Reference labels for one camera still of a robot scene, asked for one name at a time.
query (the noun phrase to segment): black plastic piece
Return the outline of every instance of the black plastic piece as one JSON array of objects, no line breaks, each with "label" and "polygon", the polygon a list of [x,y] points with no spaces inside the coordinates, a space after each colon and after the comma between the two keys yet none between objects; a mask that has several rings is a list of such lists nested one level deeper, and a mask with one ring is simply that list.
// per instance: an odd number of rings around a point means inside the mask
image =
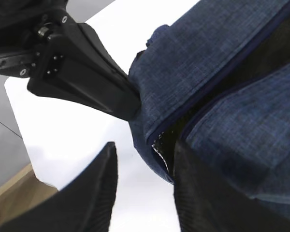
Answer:
[{"label": "black plastic piece", "polygon": [[64,190],[0,227],[0,232],[107,232],[118,180],[114,143]]},{"label": "black plastic piece", "polygon": [[237,192],[180,141],[174,180],[182,232],[290,232],[290,220]]},{"label": "black plastic piece", "polygon": [[0,1],[0,74],[30,77],[28,90],[37,96],[132,119],[140,107],[137,90],[94,29],[77,24],[66,4],[67,0]]}]

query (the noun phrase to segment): wooden floor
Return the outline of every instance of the wooden floor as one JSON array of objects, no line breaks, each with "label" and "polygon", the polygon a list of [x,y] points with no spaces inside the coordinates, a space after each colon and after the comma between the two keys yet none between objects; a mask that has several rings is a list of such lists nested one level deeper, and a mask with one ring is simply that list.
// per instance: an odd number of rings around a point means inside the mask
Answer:
[{"label": "wooden floor", "polygon": [[0,198],[0,225],[47,200],[57,189],[40,182],[34,174],[8,195]]}]

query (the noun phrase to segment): black textured surface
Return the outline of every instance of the black textured surface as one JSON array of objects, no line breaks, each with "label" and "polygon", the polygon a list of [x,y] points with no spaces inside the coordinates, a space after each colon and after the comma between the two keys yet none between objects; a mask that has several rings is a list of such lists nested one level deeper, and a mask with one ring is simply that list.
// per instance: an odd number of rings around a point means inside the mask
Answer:
[{"label": "black textured surface", "polygon": [[235,191],[182,142],[174,197],[182,232],[290,232],[290,221]]},{"label": "black textured surface", "polygon": [[117,155],[108,143],[64,190],[0,227],[0,232],[107,232],[117,188]]}]

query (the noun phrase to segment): metal bolt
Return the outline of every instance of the metal bolt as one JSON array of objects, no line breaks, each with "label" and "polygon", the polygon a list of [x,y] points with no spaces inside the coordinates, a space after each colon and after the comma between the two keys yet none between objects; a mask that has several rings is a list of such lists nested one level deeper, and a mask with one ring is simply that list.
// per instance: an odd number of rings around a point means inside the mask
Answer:
[{"label": "metal bolt", "polygon": [[67,16],[64,16],[63,18],[62,18],[62,23],[66,23],[68,21],[68,17]]},{"label": "metal bolt", "polygon": [[47,27],[41,27],[38,31],[38,34],[41,38],[43,38],[48,31],[49,29]]},{"label": "metal bolt", "polygon": [[26,74],[26,72],[27,72],[27,70],[26,69],[23,69],[22,71],[20,71],[20,75],[23,76],[23,75]]}]

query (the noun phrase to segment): gray floor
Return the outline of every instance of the gray floor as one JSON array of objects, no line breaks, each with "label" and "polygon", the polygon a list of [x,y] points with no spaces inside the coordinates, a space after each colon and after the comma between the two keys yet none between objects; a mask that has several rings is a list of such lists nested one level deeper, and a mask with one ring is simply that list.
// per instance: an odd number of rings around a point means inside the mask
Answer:
[{"label": "gray floor", "polygon": [[[85,22],[114,0],[70,0],[68,13]],[[0,186],[29,164],[11,105],[4,89],[6,77],[0,76]]]}]

